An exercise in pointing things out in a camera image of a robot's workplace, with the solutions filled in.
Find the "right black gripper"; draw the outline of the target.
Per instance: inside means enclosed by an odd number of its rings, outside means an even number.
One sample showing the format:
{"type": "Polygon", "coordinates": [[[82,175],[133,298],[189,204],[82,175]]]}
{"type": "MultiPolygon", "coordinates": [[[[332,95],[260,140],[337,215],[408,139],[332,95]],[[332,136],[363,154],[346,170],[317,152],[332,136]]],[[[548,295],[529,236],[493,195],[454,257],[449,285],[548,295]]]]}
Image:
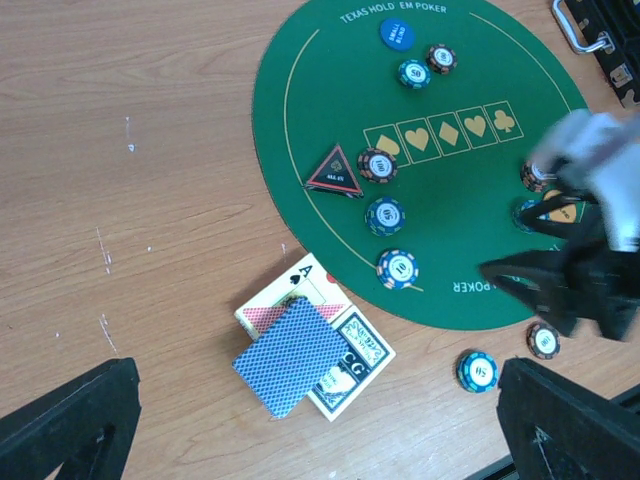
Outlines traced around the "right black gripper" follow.
{"type": "Polygon", "coordinates": [[[639,310],[639,237],[631,237],[628,251],[612,249],[602,209],[589,198],[532,200],[537,204],[523,213],[524,223],[532,233],[569,239],[562,251],[529,250],[487,261],[480,274],[563,336],[589,319],[603,338],[624,341],[639,310]],[[579,206],[576,223],[548,218],[571,203],[579,206]]]}

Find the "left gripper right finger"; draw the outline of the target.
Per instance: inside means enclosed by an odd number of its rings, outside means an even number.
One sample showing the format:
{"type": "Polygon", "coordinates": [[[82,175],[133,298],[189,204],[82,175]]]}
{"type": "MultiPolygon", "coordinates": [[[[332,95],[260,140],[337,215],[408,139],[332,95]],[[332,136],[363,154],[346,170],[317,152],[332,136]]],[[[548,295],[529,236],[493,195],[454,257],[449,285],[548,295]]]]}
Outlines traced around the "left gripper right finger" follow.
{"type": "Polygon", "coordinates": [[[609,400],[524,358],[505,362],[497,416],[521,479],[637,479],[639,388],[609,400]]]}

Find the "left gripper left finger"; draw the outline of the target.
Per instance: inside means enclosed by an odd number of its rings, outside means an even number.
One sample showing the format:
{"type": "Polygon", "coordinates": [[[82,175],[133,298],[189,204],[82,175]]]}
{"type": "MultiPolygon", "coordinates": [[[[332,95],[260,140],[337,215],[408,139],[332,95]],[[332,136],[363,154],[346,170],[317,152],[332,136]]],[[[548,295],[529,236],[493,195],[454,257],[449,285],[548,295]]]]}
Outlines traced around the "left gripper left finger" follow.
{"type": "Polygon", "coordinates": [[[119,479],[141,414],[133,358],[110,359],[1,419],[1,477],[119,479]]]}

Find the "orange big blind button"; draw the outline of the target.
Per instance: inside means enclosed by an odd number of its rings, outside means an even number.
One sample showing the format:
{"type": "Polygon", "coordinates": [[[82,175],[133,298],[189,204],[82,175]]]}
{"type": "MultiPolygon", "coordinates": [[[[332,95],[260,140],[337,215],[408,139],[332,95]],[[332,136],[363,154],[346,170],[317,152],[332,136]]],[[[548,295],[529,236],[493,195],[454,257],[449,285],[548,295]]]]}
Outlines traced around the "orange big blind button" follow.
{"type": "MultiPolygon", "coordinates": [[[[560,194],[559,190],[554,190],[554,189],[548,190],[543,194],[542,199],[546,201],[550,198],[554,198],[559,194],[560,194]]],[[[550,213],[547,214],[547,216],[551,221],[554,221],[554,222],[573,224],[578,221],[579,206],[575,203],[567,204],[556,210],[551,211],[550,213]]]]}

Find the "white chip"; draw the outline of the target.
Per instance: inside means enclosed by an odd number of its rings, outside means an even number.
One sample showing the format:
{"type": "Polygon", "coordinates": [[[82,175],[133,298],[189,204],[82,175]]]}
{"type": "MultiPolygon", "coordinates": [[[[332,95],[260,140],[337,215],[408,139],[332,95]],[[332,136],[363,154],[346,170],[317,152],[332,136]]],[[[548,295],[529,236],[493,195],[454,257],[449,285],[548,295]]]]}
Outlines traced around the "white chip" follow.
{"type": "Polygon", "coordinates": [[[385,250],[378,259],[376,274],[386,288],[401,290],[415,284],[419,266],[416,258],[408,251],[385,250]]]}

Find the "grey card box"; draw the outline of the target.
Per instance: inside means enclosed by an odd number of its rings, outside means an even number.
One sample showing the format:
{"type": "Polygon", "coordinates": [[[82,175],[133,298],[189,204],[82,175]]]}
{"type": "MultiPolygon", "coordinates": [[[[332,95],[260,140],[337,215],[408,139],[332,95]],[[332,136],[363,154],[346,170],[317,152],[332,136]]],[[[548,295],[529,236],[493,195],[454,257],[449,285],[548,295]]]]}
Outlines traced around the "grey card box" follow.
{"type": "Polygon", "coordinates": [[[286,417],[348,351],[348,343],[307,298],[290,302],[232,362],[269,414],[286,417]]]}

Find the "red triangular dealer button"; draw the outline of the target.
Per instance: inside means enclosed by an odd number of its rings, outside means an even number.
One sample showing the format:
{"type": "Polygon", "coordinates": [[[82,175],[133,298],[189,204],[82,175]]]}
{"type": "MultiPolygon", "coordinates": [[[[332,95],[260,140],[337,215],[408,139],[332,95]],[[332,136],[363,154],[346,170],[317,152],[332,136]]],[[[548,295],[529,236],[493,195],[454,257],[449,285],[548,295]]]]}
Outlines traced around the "red triangular dealer button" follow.
{"type": "Polygon", "coordinates": [[[305,182],[304,188],[361,199],[364,192],[342,147],[336,144],[305,182]]]}

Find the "blue small blind button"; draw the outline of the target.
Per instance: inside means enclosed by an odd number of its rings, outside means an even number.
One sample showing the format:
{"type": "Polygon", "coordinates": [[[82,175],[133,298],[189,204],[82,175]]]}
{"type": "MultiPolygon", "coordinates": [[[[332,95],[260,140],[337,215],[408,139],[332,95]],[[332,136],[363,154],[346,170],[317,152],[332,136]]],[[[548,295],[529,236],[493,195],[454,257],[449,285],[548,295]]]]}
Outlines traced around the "blue small blind button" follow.
{"type": "Polygon", "coordinates": [[[387,47],[399,52],[410,50],[415,42],[413,28],[406,21],[398,18],[383,20],[379,26],[379,34],[387,47]]]}

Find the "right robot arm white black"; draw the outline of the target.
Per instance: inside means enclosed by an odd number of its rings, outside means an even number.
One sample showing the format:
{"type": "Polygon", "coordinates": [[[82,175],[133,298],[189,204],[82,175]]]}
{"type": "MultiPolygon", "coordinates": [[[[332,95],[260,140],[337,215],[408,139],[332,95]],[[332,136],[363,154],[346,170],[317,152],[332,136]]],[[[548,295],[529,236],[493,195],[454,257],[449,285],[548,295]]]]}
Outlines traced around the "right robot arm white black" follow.
{"type": "Polygon", "coordinates": [[[484,279],[569,336],[580,319],[622,341],[639,309],[639,118],[570,112],[520,170],[530,190],[556,196],[516,213],[520,225],[563,240],[484,262],[484,279]]]}

